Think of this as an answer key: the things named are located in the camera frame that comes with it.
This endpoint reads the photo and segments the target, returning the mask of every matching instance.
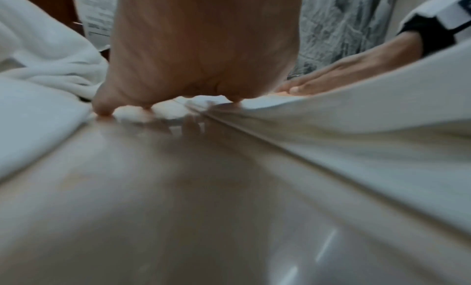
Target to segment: gray patterned fabric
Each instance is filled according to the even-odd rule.
[[[384,41],[394,0],[303,0],[291,75],[307,74]]]

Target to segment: white sheet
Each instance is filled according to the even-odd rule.
[[[467,42],[331,93],[206,115],[471,233],[470,65]]]
[[[90,114],[107,61],[27,0],[0,0],[0,179],[48,153]]]

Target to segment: white sleeve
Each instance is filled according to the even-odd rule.
[[[468,6],[466,9],[462,3],[462,0],[429,0],[411,11],[406,18],[401,22],[399,31],[402,30],[404,24],[411,20],[415,15],[423,17],[437,17],[440,23],[448,30],[455,29],[468,22],[471,22],[471,6],[469,6],[471,0],[465,4]],[[465,35],[471,37],[471,29],[468,28],[469,32]],[[456,41],[460,41],[460,36],[455,35]]]

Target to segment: sleeve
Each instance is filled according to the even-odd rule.
[[[471,0],[430,0],[402,21],[405,31],[421,35],[423,56],[471,39]]]

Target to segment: hand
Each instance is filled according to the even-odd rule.
[[[395,39],[369,51],[285,82],[279,92],[291,95],[315,95],[371,78],[419,60],[422,39],[416,32],[404,32]]]
[[[301,0],[120,0],[99,115],[178,96],[254,98],[294,66]]]

